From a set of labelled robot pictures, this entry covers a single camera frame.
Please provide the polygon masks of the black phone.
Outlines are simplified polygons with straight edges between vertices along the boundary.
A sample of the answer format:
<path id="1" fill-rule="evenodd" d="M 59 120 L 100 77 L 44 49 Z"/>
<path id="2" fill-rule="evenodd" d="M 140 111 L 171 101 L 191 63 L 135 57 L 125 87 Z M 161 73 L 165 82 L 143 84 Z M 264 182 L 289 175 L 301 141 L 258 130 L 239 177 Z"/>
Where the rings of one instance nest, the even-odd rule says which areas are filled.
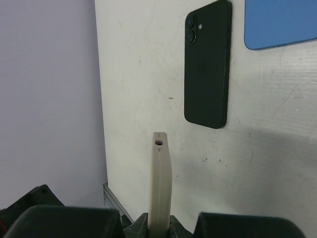
<path id="1" fill-rule="evenodd" d="M 217 0 L 185 19 L 184 117 L 219 129 L 227 121 L 232 3 Z"/>

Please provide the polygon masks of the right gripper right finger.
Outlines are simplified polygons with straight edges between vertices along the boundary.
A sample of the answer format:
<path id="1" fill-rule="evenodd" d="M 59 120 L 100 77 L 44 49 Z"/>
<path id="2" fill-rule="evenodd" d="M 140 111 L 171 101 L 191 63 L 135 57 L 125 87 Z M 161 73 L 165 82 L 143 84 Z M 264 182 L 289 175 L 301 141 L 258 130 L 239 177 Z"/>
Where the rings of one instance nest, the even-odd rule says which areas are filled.
<path id="1" fill-rule="evenodd" d="M 276 217 L 245 216 L 202 212 L 190 233 L 172 216 L 170 238 L 303 238 L 291 221 Z"/>

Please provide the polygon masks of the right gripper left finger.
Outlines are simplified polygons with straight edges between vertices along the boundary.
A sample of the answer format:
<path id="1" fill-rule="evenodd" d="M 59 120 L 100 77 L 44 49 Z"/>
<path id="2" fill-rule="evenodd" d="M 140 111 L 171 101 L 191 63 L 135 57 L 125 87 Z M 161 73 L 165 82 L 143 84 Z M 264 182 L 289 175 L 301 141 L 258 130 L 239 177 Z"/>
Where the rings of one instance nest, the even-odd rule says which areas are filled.
<path id="1" fill-rule="evenodd" d="M 147 238 L 146 227 L 126 227 L 114 209 L 37 205 L 23 212 L 8 238 Z"/>

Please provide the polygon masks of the blue phone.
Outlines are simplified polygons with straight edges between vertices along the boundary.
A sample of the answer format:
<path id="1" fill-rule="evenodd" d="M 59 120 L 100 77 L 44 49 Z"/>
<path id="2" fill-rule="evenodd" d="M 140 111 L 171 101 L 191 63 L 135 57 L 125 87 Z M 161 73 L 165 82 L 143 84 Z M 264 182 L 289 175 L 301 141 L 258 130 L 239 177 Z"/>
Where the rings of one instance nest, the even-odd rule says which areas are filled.
<path id="1" fill-rule="evenodd" d="M 315 0 L 245 1 L 244 43 L 249 50 L 261 50 L 315 40 Z"/>

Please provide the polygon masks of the beige cased phone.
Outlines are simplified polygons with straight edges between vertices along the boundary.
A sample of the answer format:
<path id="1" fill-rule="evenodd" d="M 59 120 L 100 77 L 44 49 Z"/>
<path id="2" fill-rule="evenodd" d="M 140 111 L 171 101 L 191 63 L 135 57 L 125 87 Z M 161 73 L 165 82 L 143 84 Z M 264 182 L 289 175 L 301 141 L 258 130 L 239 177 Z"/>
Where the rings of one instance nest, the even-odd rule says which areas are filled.
<path id="1" fill-rule="evenodd" d="M 165 132 L 153 133 L 150 175 L 148 237 L 165 238 L 172 196 L 172 165 Z"/>

